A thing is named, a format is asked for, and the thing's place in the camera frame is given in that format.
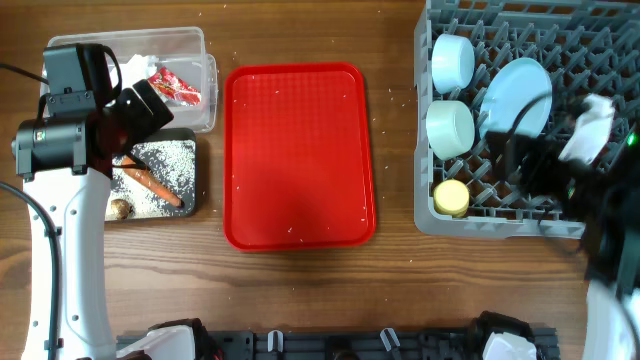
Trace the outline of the red snack wrapper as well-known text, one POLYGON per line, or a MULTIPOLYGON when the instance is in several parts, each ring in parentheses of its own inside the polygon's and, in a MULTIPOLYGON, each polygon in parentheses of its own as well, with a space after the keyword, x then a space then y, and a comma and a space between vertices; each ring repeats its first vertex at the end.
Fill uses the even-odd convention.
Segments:
POLYGON ((147 81, 157 93, 170 101, 185 106, 196 106, 201 103, 200 91, 183 81, 166 67, 162 67, 147 81))

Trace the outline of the white rice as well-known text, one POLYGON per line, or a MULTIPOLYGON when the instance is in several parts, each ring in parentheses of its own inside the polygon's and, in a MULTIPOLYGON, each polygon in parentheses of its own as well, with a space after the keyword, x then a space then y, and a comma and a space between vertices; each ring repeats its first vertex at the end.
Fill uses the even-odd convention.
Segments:
POLYGON ((195 207, 196 143, 164 140, 136 145, 113 160, 105 220, 185 217, 195 207))

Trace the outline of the white napkin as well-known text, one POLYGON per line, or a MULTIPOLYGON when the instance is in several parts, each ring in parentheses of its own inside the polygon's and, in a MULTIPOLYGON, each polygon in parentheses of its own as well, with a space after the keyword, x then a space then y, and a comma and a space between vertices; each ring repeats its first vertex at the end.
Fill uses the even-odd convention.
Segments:
POLYGON ((146 80, 157 72, 158 58, 135 54, 126 64, 120 66, 122 87, 131 88, 136 82, 146 80))

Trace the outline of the orange carrot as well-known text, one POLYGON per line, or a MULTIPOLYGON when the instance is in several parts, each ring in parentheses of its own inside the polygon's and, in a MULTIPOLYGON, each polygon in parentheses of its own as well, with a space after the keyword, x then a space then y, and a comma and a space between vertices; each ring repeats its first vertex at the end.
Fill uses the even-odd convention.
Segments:
POLYGON ((124 156, 121 161, 120 168, 126 175, 161 199, 165 200, 170 205, 176 208, 181 208, 183 206, 182 200, 157 180, 148 169, 143 168, 141 163, 136 163, 130 157, 124 156))

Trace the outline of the brown food scrap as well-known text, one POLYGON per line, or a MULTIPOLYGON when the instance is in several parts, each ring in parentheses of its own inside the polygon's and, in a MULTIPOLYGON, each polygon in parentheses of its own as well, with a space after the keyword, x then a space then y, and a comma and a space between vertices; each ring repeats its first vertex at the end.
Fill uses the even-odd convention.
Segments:
POLYGON ((125 220, 133 213, 133 207, 124 199, 115 199, 110 203, 111 213, 108 215, 110 221, 125 220))

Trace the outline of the light blue plate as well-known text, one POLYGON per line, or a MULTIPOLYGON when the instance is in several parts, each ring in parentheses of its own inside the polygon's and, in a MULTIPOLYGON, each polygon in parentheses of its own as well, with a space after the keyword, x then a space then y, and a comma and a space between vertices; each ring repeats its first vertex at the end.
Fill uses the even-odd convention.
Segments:
POLYGON ((516 59, 505 65, 489 84, 480 107, 487 117, 479 126, 484 138, 488 131, 508 132, 519 112, 535 98, 545 95, 519 123, 516 133, 535 138, 545 128, 552 107, 552 84, 547 71, 531 58, 516 59))

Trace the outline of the yellow plastic cup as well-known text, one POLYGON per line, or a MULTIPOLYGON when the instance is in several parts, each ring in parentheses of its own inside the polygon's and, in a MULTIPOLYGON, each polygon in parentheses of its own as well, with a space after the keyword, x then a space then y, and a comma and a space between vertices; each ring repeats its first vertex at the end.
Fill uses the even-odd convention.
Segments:
POLYGON ((464 183, 450 179, 435 187, 433 199, 434 208, 439 214, 459 218, 468 210, 470 193, 464 183))

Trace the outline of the green bowl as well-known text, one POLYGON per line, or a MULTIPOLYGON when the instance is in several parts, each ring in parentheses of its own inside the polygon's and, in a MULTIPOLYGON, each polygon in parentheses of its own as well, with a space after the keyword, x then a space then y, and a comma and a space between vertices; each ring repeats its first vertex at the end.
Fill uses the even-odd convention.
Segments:
POLYGON ((468 152, 475 140, 470 109, 457 100, 437 100, 426 114, 426 133, 435 156, 449 160, 468 152))

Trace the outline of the light blue bowl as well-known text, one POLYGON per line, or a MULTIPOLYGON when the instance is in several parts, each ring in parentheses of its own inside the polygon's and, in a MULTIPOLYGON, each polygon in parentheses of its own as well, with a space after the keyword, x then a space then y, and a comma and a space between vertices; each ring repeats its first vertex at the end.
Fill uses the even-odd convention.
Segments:
POLYGON ((474 47, 468 38, 449 34, 437 38, 432 52, 432 81, 440 94, 467 87, 474 70, 474 47))

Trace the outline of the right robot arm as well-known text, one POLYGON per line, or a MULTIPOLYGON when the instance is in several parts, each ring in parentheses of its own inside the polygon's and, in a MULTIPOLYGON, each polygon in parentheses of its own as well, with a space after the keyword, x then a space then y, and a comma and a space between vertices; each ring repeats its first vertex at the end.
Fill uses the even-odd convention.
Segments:
POLYGON ((542 136, 489 132, 486 142, 498 178, 516 177, 523 193, 554 198, 564 215, 585 225, 579 246, 588 260, 584 358, 638 358, 638 129, 606 172, 560 159, 560 143, 542 136))

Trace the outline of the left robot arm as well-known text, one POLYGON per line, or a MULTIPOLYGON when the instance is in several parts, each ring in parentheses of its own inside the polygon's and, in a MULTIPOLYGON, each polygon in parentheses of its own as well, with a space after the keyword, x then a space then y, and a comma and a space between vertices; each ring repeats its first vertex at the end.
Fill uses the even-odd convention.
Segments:
POLYGON ((113 159, 173 115, 147 80, 113 81, 114 52, 97 43, 48 47, 49 90, 12 141, 32 239, 25 359, 113 359, 104 275, 104 222, 113 159))

